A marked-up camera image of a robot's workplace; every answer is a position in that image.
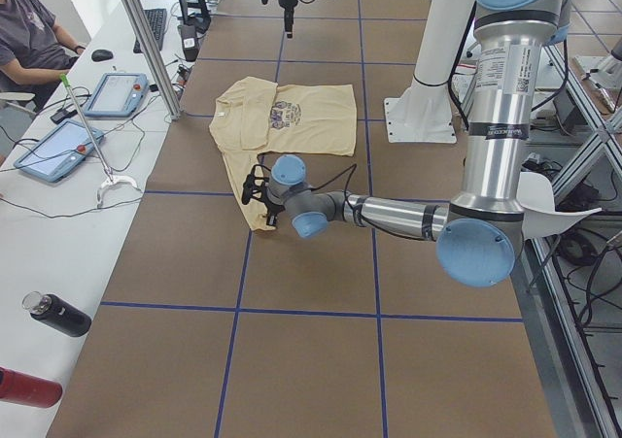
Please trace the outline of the white plastic chair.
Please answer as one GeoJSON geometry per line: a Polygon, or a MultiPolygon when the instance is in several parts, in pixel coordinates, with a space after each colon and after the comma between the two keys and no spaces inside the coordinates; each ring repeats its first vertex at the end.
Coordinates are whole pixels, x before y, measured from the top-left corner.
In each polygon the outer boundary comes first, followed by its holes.
{"type": "Polygon", "coordinates": [[[600,207],[578,212],[555,209],[552,184],[535,172],[521,172],[517,188],[518,202],[524,209],[522,232],[525,239],[563,234],[581,220],[600,212],[600,207]]]}

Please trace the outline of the black water bottle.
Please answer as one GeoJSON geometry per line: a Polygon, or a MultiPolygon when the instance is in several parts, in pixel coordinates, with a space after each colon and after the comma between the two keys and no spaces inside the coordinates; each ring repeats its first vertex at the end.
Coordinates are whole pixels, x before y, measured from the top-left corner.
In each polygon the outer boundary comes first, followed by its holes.
{"type": "Polygon", "coordinates": [[[82,337],[91,326],[91,318],[55,294],[32,291],[22,299],[30,317],[70,337],[82,337]]]}

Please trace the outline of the far blue teach pendant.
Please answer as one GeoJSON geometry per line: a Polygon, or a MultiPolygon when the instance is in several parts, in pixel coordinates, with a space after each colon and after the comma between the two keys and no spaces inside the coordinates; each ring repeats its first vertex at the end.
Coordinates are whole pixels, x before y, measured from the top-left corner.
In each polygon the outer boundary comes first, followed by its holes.
{"type": "Polygon", "coordinates": [[[106,73],[85,103],[87,118],[127,118],[141,105],[149,91],[143,73],[106,73]]]}

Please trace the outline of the metal reacher stick green tip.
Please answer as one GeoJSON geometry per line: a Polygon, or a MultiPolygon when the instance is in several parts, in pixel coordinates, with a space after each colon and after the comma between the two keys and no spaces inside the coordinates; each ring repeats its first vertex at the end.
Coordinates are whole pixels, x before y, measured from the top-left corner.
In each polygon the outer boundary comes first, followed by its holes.
{"type": "Polygon", "coordinates": [[[90,139],[90,142],[92,143],[98,157],[99,160],[101,162],[104,174],[106,176],[106,179],[103,181],[103,183],[99,186],[99,188],[96,191],[96,200],[97,200],[97,208],[98,209],[102,209],[104,206],[104,195],[106,193],[106,191],[114,186],[117,185],[122,185],[122,184],[128,184],[131,187],[133,187],[135,190],[137,190],[138,192],[141,192],[140,187],[137,185],[137,182],[129,177],[129,176],[125,176],[125,175],[119,175],[119,174],[115,174],[113,172],[113,169],[111,168],[111,166],[108,164],[103,152],[101,151],[100,147],[99,147],[99,142],[95,137],[95,134],[93,132],[93,129],[90,127],[86,116],[80,106],[79,101],[77,100],[77,96],[75,95],[72,86],[70,85],[66,75],[64,73],[60,73],[59,76],[63,86],[66,89],[66,92],[68,94],[68,96],[70,97],[71,101],[73,102],[73,104],[76,107],[77,110],[77,114],[78,117],[84,127],[84,129],[86,130],[86,133],[90,139]]]}

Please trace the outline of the pale yellow printed t-shirt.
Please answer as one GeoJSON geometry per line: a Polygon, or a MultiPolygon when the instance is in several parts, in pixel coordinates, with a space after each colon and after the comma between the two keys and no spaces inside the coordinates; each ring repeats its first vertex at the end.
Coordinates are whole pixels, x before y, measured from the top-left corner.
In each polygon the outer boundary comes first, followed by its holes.
{"type": "Polygon", "coordinates": [[[349,84],[278,86],[247,77],[217,98],[209,130],[241,202],[246,177],[262,153],[353,155],[354,91],[349,84]]]}

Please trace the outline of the black computer mouse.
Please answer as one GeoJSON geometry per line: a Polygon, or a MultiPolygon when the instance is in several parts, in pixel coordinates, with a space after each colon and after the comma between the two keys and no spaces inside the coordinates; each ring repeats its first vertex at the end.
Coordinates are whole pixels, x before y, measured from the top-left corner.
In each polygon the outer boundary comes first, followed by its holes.
{"type": "Polygon", "coordinates": [[[91,54],[91,60],[93,62],[104,62],[114,58],[114,54],[109,50],[99,49],[95,50],[91,54]]]}

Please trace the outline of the seated person grey shirt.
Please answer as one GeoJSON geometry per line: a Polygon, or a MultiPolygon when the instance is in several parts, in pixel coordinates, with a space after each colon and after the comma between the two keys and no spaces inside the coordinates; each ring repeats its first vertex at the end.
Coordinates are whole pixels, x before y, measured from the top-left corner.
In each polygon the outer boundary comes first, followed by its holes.
{"type": "Polygon", "coordinates": [[[34,95],[42,110],[86,47],[40,0],[1,0],[1,89],[34,95]]]}

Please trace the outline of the near blue teach pendant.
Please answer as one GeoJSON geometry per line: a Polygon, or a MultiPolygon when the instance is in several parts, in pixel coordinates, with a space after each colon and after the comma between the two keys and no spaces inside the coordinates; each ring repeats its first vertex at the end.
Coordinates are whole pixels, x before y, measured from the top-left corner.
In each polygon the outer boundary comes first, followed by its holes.
{"type": "Polygon", "coordinates": [[[14,167],[47,183],[68,176],[94,150],[87,130],[77,121],[67,119],[27,148],[14,167]]]}

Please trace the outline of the blue teach pendant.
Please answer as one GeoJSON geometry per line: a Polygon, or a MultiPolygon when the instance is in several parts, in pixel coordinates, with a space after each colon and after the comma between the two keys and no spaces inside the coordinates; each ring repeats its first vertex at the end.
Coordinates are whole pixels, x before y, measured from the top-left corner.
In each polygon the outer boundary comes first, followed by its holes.
{"type": "Polygon", "coordinates": [[[77,121],[67,119],[27,148],[14,167],[47,183],[68,176],[94,150],[87,130],[77,121]]]}
{"type": "Polygon", "coordinates": [[[149,91],[143,73],[106,73],[85,103],[87,118],[127,118],[141,105],[149,91]]]}

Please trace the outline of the red water bottle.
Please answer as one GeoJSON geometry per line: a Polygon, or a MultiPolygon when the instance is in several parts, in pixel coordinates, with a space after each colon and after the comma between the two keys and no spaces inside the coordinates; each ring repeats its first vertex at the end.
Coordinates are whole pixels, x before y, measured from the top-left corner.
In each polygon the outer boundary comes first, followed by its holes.
{"type": "Polygon", "coordinates": [[[1,400],[19,405],[50,408],[62,396],[57,382],[1,368],[1,400]]]}

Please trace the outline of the black keyboard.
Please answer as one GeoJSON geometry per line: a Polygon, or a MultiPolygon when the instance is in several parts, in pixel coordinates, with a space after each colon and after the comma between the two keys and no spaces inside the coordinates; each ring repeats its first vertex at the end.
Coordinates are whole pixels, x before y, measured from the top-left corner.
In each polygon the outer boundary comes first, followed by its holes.
{"type": "Polygon", "coordinates": [[[154,35],[156,45],[161,51],[166,33],[167,11],[164,8],[144,10],[146,20],[154,35]]]}

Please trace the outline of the small black phone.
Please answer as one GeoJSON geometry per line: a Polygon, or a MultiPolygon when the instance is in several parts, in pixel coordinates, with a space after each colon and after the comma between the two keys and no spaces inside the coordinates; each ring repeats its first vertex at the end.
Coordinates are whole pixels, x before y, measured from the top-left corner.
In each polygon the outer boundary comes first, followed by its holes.
{"type": "Polygon", "coordinates": [[[53,115],[51,115],[50,120],[55,124],[60,124],[63,121],[69,118],[72,118],[76,114],[77,114],[77,111],[75,109],[73,110],[60,109],[56,111],[53,115]]]}

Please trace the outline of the black power adapter label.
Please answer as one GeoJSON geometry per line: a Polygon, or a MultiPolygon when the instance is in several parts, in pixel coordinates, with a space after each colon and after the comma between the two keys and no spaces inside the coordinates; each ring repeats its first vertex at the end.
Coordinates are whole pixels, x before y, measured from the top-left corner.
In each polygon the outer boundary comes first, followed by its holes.
{"type": "Polygon", "coordinates": [[[178,31],[181,38],[184,59],[194,62],[198,58],[199,44],[196,29],[193,25],[180,24],[178,31]]]}

